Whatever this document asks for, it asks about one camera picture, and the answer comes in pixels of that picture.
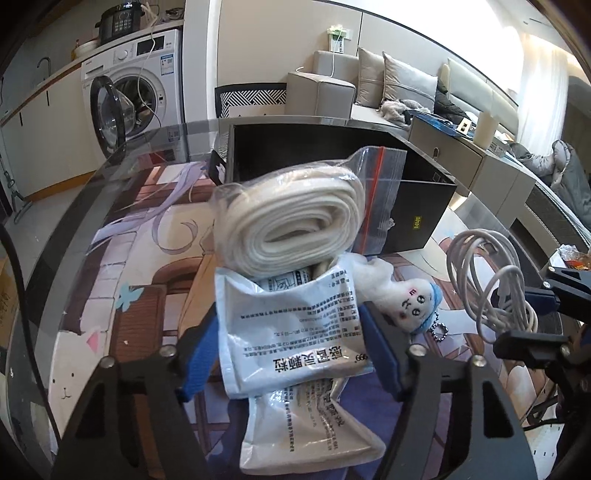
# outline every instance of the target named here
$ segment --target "blue hat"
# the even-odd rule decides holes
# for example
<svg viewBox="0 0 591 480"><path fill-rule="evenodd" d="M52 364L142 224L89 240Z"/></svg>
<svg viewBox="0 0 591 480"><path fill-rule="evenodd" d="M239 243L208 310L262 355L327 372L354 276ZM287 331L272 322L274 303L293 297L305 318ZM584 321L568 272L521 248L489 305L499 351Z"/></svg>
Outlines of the blue hat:
<svg viewBox="0 0 591 480"><path fill-rule="evenodd" d="M418 328L411 332L411 335L426 332L427 330L429 330L429 328L431 328L431 325L433 325L433 322L435 321L435 312L437 311L437 307L439 307L439 304L443 300L443 292L441 291L441 288L439 288L439 285L435 283L431 283L431 288L433 289L434 300L433 311L429 314L429 316Z"/></svg>

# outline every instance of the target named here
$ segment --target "wooden drawer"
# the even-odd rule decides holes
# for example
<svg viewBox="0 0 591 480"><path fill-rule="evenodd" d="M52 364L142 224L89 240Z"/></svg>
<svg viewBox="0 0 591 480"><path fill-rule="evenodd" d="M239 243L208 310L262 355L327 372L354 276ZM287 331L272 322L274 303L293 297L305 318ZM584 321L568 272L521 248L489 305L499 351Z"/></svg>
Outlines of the wooden drawer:
<svg viewBox="0 0 591 480"><path fill-rule="evenodd" d="M474 182L482 156L426 122L413 119L408 141L438 162L466 188Z"/></svg>

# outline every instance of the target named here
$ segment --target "kitchen faucet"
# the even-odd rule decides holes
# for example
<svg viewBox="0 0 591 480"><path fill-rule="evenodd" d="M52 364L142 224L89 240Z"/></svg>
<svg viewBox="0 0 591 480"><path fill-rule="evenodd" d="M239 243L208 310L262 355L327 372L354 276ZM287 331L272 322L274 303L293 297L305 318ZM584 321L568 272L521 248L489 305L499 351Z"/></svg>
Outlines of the kitchen faucet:
<svg viewBox="0 0 591 480"><path fill-rule="evenodd" d="M47 67L49 68L49 75L47 76L47 78L49 78L51 76L51 58L43 57L41 60L39 60L39 63L37 63L37 68L39 68L39 65L41 65L41 62L43 60L47 60Z"/></svg>

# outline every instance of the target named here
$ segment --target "cardboard box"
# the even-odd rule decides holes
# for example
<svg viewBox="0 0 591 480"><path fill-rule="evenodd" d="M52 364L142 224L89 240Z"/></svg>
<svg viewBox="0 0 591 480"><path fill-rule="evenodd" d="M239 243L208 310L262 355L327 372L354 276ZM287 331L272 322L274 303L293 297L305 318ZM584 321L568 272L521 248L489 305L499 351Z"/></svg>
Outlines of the cardboard box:
<svg viewBox="0 0 591 480"><path fill-rule="evenodd" d="M375 124L355 127L305 123L236 124L230 129L227 181L248 181L274 170L316 160L348 158L371 145L406 150L383 254L422 248L456 185L433 160L406 140Z"/></svg>

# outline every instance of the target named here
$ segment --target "throw pillow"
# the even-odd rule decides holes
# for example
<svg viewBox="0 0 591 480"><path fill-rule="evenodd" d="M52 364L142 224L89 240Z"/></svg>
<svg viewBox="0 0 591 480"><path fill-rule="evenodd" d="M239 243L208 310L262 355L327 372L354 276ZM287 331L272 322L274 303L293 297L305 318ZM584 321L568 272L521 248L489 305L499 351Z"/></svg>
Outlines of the throw pillow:
<svg viewBox="0 0 591 480"><path fill-rule="evenodd" d="M384 92L384 58L363 47L357 48L357 55L359 82L356 103L377 109Z"/></svg>
<svg viewBox="0 0 591 480"><path fill-rule="evenodd" d="M414 100L433 111L437 77L418 70L403 61L384 56L383 100Z"/></svg>

